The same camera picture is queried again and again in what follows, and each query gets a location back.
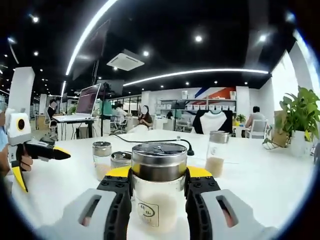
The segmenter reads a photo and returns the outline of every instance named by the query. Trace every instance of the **green leaves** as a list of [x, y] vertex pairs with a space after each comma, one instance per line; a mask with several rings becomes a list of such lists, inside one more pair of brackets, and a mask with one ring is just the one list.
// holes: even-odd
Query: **green leaves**
[[311, 136], [319, 137], [317, 123], [320, 122], [320, 110], [316, 101], [320, 101], [319, 97], [310, 89], [298, 87], [298, 95], [286, 93], [283, 101], [279, 104], [286, 113], [285, 121], [282, 117], [277, 116], [275, 126], [277, 129], [292, 134], [292, 131], [307, 131]]

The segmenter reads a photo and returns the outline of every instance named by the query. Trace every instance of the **plant pot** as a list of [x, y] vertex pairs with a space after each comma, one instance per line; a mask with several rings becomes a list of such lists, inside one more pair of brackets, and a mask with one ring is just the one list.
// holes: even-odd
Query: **plant pot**
[[305, 140], [304, 131], [295, 131], [292, 133], [289, 149], [294, 157], [302, 158], [308, 156], [308, 154], [310, 154], [310, 151], [308, 151], [309, 145], [309, 142]]

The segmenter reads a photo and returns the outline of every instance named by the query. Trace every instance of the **ceiling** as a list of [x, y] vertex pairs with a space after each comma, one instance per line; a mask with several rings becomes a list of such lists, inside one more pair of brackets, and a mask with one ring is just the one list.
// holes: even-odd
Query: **ceiling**
[[[106, 0], [5, 0], [1, 7], [0, 90], [10, 89], [13, 69], [32, 66], [34, 96], [68, 96], [88, 87], [93, 65], [78, 79], [66, 76], [67, 66], [84, 29]], [[118, 0], [101, 18], [110, 20], [97, 77], [132, 82], [157, 75], [199, 69], [246, 68], [271, 72], [293, 46], [294, 26], [277, 0]], [[32, 17], [39, 17], [38, 23]], [[10, 50], [7, 38], [15, 40]], [[115, 71], [107, 63], [122, 50], [140, 55], [145, 64]], [[269, 74], [197, 73], [161, 78], [124, 87], [123, 95], [192, 87], [247, 86], [260, 88]]]

